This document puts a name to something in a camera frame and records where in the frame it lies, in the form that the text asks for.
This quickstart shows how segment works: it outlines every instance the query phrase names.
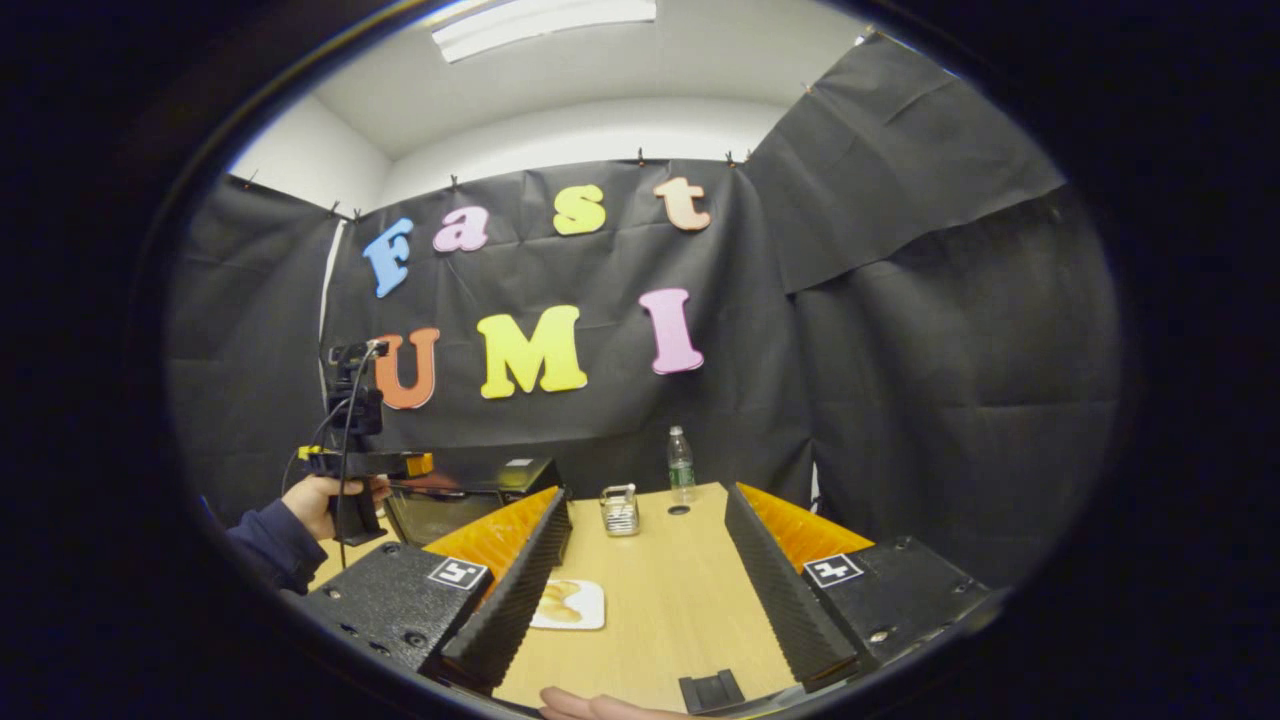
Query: fluorescent light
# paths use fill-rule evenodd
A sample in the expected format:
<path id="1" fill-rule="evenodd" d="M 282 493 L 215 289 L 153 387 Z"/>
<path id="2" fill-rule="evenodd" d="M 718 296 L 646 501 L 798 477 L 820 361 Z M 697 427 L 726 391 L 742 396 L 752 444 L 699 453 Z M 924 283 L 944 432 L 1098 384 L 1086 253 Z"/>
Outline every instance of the fluorescent light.
<path id="1" fill-rule="evenodd" d="M 456 17 L 483 4 L 463 0 L 440 13 L 452 10 L 449 17 Z M 458 5 L 468 6 L 454 10 Z M 444 59 L 456 63 L 476 53 L 549 32 L 602 24 L 652 23 L 657 17 L 657 0 L 511 0 L 454 22 L 442 19 L 434 23 L 438 29 L 431 31 L 431 38 L 440 46 Z"/>

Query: blue sleeve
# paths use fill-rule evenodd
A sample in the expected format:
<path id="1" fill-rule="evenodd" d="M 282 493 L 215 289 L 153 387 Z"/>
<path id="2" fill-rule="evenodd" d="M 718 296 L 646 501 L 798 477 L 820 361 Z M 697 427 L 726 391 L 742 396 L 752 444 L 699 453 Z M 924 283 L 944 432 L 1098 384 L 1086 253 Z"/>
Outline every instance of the blue sleeve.
<path id="1" fill-rule="evenodd" d="M 306 594 L 307 583 L 325 561 L 324 548 L 279 500 L 250 510 L 227 536 L 241 555 L 275 588 Z"/>

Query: black camera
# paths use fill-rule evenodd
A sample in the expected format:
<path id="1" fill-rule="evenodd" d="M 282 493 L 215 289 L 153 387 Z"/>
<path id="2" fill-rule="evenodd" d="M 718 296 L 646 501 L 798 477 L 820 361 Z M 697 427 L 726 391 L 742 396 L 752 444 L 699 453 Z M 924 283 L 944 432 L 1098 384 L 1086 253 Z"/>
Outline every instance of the black camera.
<path id="1" fill-rule="evenodd" d="M 357 373 L 369 373 L 367 363 L 374 357 L 387 356 L 389 347 L 385 340 L 371 340 L 329 348 L 328 364 L 334 377 L 328 384 L 325 410 L 333 416 L 330 427 L 346 432 L 348 442 L 351 437 L 369 437 L 383 432 L 383 392 L 376 387 L 361 386 Z M 366 365 L 364 372 L 361 365 Z M 349 401 L 351 407 L 335 413 L 344 401 Z"/>

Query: human hand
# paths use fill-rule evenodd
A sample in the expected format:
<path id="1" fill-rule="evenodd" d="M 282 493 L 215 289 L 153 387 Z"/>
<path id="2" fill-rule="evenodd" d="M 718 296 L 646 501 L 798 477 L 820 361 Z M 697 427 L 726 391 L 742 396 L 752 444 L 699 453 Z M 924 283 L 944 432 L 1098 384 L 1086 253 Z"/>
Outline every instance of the human hand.
<path id="1" fill-rule="evenodd" d="M 392 482 L 387 475 L 366 478 L 369 487 L 374 491 L 374 505 L 381 505 L 383 500 L 392 493 Z M 358 480 L 343 483 L 343 495 L 358 495 L 362 486 Z M 333 515 L 329 514 L 329 498 L 338 495 L 338 480 L 334 478 L 321 478 L 307 475 L 298 484 L 289 488 L 280 500 L 284 506 L 293 512 L 293 516 L 302 523 L 302 527 L 317 541 L 329 539 L 337 534 L 333 527 Z"/>
<path id="2" fill-rule="evenodd" d="M 547 703 L 547 707 L 538 710 L 547 720 L 686 720 L 692 717 L 692 715 L 684 712 L 636 707 L 607 694 L 586 700 L 559 688 L 543 688 L 543 692 L 538 694 Z"/>

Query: plastic bottle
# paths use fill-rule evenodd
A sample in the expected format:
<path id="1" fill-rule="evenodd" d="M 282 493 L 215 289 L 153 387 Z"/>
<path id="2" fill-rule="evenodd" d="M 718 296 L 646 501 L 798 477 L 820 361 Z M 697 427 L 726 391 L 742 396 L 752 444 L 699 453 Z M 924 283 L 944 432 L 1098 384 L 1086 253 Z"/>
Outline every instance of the plastic bottle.
<path id="1" fill-rule="evenodd" d="M 671 495 L 676 503 L 694 500 L 694 451 L 680 425 L 672 425 L 667 441 L 667 477 L 671 478 Z"/>

